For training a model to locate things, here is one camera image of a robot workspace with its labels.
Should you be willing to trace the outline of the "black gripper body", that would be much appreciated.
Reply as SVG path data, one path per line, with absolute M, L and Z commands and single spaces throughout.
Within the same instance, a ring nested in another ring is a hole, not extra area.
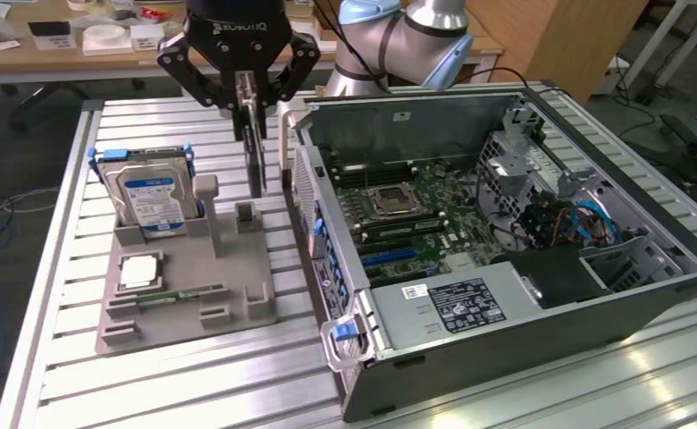
M 282 1 L 186 2 L 189 45 L 221 71 L 266 71 L 293 36 Z

